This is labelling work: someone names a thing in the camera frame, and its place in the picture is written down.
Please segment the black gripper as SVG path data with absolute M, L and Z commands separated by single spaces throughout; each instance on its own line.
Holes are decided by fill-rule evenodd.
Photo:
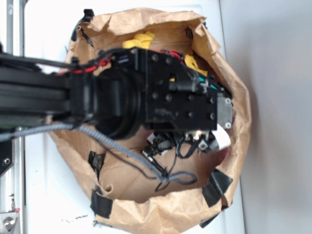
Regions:
M 145 80 L 143 126 L 157 132 L 181 134 L 202 151 L 221 151 L 231 144 L 231 94 L 189 68 L 171 53 L 138 49 L 136 68 Z

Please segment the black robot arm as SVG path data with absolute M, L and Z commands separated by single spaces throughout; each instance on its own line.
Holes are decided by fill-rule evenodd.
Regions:
M 230 146 L 231 95 L 175 51 L 101 51 L 72 62 L 0 56 L 1 127 L 54 121 L 90 124 L 113 139 L 140 127 L 178 136 L 203 151 Z

